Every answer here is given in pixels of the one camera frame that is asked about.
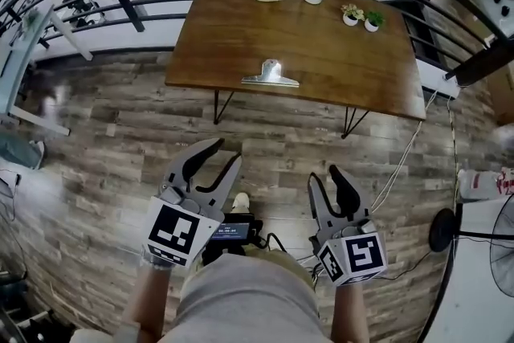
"fan stand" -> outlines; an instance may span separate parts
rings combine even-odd
[[[514,240],[514,235],[494,235],[492,233],[477,233],[474,231],[461,231],[457,227],[457,218],[453,210],[442,209],[432,221],[428,244],[432,251],[440,252],[446,249],[451,241],[459,236],[476,237],[490,240]]]

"display screen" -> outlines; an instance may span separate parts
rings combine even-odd
[[[212,240],[244,240],[248,236],[250,223],[222,223]]]

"wooden table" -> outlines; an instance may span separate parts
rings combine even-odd
[[[382,12],[385,25],[375,33],[363,23],[346,26],[340,8],[349,3]],[[260,74],[266,59],[279,60],[283,76],[299,81],[300,87],[241,84],[243,77]],[[425,120],[403,17],[374,0],[323,0],[320,5],[304,0],[194,0],[165,83],[214,89],[214,123],[226,107],[218,116],[219,90],[297,97]],[[345,125],[343,137],[356,126],[351,124]]]

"white box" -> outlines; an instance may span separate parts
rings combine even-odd
[[[377,232],[330,239],[317,257],[336,286],[369,280],[387,269]]]
[[[143,247],[155,256],[189,267],[220,224],[152,197],[143,227]]]

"small succulent pot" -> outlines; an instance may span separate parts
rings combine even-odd
[[[343,14],[343,22],[348,26],[355,26],[359,23],[359,20],[351,14]]]
[[[370,32],[374,32],[374,31],[377,31],[378,30],[378,26],[375,26],[373,25],[369,19],[366,19],[365,22],[364,22],[364,27],[366,28],[367,31],[370,31]]]

